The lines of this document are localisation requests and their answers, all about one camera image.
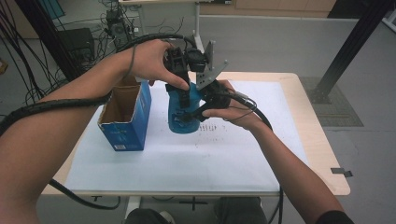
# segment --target leg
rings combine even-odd
[[[259,197],[220,198],[215,206],[219,224],[266,224]]]
[[[169,224],[169,222],[152,209],[136,208],[128,215],[124,224]]]

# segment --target black pole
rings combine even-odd
[[[373,33],[394,0],[374,0],[363,13],[353,28],[343,47],[338,51],[332,64],[320,80],[319,84],[309,91],[312,103],[328,103],[328,95],[338,79],[343,75],[349,64],[358,54],[361,47]]]
[[[39,1],[15,0],[15,2],[47,47],[50,55],[58,64],[67,80],[72,81],[79,77],[83,71],[76,66],[77,63],[70,57],[57,34],[50,15],[40,5]]]

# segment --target blue bottle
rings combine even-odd
[[[202,99],[201,94],[190,83],[190,105],[181,106],[177,91],[169,91],[168,123],[169,129],[174,133],[194,133],[198,130],[200,121],[198,119],[186,119],[188,115],[198,109]]]

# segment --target wrist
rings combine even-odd
[[[245,129],[251,133],[271,131],[271,129],[261,120],[255,120],[254,122],[251,122]]]
[[[118,72],[120,72],[123,77],[131,76],[133,74],[133,51],[134,48],[130,48],[113,55],[115,64],[117,64],[119,68]]]

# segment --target blue cardboard box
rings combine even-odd
[[[138,151],[145,147],[151,94],[147,81],[121,83],[113,89],[98,125],[116,151]]]

